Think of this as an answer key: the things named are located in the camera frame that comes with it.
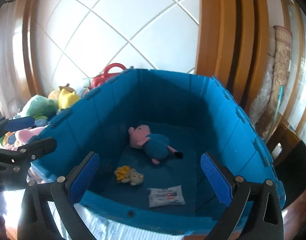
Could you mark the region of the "white wet wipes pack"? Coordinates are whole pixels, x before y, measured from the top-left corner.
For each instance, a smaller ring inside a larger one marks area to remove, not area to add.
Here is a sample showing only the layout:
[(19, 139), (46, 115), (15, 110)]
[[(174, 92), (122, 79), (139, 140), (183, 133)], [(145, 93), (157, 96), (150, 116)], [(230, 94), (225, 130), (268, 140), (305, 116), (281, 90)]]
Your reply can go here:
[(149, 208), (186, 204), (180, 185), (162, 189), (148, 188), (148, 191)]

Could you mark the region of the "cream teddy bear orange dress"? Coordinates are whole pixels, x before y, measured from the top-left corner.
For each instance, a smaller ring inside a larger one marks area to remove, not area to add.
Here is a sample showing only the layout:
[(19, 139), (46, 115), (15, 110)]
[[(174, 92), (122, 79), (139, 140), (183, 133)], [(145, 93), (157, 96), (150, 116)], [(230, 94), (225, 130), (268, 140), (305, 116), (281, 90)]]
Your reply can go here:
[(127, 165), (118, 167), (114, 171), (114, 174), (116, 176), (117, 183), (129, 183), (132, 186), (137, 186), (144, 181), (143, 174), (137, 172), (134, 168)]

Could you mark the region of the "large pink plush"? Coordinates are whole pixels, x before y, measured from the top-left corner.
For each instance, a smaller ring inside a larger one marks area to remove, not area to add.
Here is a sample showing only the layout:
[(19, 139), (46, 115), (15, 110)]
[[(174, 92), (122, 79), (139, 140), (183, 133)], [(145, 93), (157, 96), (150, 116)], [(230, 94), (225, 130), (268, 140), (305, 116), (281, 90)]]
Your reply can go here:
[(15, 132), (16, 141), (14, 146), (22, 146), (28, 143), (32, 137), (39, 135), (45, 127), (36, 127), (36, 128), (25, 128)]

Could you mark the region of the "green plush toy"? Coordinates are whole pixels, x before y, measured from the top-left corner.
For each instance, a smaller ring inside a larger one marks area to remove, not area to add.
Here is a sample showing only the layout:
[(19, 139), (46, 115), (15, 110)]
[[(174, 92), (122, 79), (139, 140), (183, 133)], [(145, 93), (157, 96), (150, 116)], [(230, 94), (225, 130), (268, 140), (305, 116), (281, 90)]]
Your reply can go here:
[(58, 100), (49, 99), (36, 94), (29, 99), (29, 101), (22, 108), (22, 111), (20, 111), (18, 114), (22, 118), (26, 116), (32, 116), (36, 118), (38, 116), (50, 116), (55, 114), (58, 109)]

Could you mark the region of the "dark wooden chair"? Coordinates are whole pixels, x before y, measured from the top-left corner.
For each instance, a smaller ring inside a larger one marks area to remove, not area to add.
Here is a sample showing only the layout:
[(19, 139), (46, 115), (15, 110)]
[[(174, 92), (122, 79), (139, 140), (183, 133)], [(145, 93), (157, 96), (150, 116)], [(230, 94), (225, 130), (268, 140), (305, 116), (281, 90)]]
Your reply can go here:
[(284, 207), (288, 207), (306, 190), (306, 145), (283, 123), (277, 126), (266, 145), (272, 152), (278, 144), (282, 150), (273, 165), (285, 189)]

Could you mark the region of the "light striped table cloth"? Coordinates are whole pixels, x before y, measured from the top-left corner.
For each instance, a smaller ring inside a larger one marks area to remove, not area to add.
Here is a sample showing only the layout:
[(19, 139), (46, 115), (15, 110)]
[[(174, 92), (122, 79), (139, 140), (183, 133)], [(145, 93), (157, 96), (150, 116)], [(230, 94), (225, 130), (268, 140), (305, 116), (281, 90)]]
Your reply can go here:
[[(17, 239), (17, 225), (21, 215), (21, 204), (24, 190), (5, 191), (2, 193), (3, 218), (7, 236)], [(89, 209), (76, 204), (76, 211), (96, 239), (183, 239), (183, 235), (173, 236), (136, 229), (112, 220), (95, 215)]]

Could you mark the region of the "yellow tiger plush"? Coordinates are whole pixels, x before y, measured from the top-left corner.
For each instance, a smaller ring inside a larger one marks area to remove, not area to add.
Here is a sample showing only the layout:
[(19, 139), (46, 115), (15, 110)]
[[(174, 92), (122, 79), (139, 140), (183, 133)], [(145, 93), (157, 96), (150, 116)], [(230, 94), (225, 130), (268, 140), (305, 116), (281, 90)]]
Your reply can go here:
[(60, 109), (69, 108), (79, 100), (80, 97), (75, 91), (69, 92), (63, 88), (59, 94), (59, 99), (58, 99), (59, 108)]

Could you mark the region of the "red toy handbag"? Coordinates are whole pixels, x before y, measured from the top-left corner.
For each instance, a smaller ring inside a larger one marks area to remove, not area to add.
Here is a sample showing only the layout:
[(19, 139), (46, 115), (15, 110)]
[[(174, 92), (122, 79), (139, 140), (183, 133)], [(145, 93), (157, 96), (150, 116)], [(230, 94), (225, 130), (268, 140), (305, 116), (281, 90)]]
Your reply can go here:
[(96, 77), (93, 77), (91, 80), (91, 88), (97, 88), (98, 86), (102, 85), (104, 82), (106, 82), (108, 79), (115, 77), (117, 75), (119, 75), (119, 73), (110, 73), (110, 70), (112, 68), (119, 68), (122, 71), (124, 71), (126, 69), (126, 67), (123, 64), (120, 63), (111, 63), (109, 65), (107, 65), (103, 72), (99, 75), (97, 75)]

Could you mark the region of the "pig plush blue shirt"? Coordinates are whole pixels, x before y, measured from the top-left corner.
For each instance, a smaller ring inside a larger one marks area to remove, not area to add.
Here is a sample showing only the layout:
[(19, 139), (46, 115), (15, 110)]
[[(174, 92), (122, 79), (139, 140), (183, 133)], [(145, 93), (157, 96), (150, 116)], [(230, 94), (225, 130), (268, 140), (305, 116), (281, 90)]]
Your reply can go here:
[(183, 159), (183, 153), (172, 148), (168, 137), (162, 134), (151, 133), (148, 125), (140, 125), (129, 130), (130, 146), (142, 150), (155, 165), (169, 156)]

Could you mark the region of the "blue plastic storage crate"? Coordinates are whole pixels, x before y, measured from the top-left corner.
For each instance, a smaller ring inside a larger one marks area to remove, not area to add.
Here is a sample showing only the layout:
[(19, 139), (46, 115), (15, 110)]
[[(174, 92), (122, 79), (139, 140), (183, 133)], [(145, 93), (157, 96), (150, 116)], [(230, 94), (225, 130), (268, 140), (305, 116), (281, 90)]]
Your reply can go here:
[(57, 147), (34, 168), (64, 176), (90, 152), (99, 168), (81, 205), (97, 216), (172, 235), (208, 233), (225, 210), (207, 180), (207, 153), (236, 176), (286, 194), (248, 116), (216, 78), (129, 69), (55, 116), (39, 139)]

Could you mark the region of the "rolled patterned carpet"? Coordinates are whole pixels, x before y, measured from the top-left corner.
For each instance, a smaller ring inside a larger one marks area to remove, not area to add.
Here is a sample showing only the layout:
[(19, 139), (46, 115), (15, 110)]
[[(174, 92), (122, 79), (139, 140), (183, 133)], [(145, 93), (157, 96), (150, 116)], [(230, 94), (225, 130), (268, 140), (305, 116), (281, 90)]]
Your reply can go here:
[(285, 88), (288, 83), (292, 52), (292, 33), (288, 29), (275, 25), (269, 29), (269, 34), (266, 70), (249, 112), (250, 122), (262, 139), (269, 135), (274, 125), (280, 88)]

